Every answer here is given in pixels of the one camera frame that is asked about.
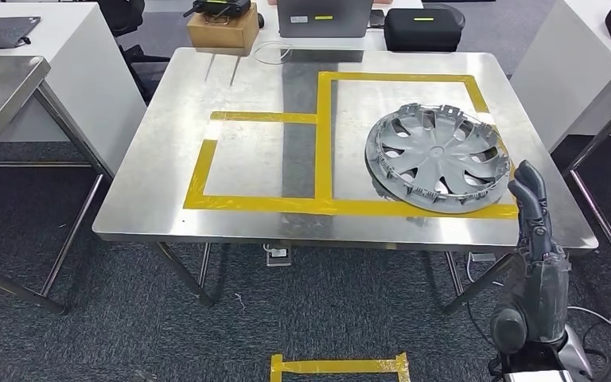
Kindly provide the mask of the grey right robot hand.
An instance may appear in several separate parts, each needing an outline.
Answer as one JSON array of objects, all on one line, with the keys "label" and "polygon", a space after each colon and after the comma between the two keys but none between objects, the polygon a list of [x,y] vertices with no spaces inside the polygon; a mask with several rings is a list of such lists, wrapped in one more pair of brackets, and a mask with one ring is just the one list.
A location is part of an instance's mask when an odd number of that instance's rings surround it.
[{"label": "grey right robot hand", "polygon": [[553,237],[541,173],[523,160],[508,189],[519,210],[519,239],[502,298],[491,317],[490,333],[501,353],[513,354],[528,342],[553,343],[563,338],[570,263]]}]

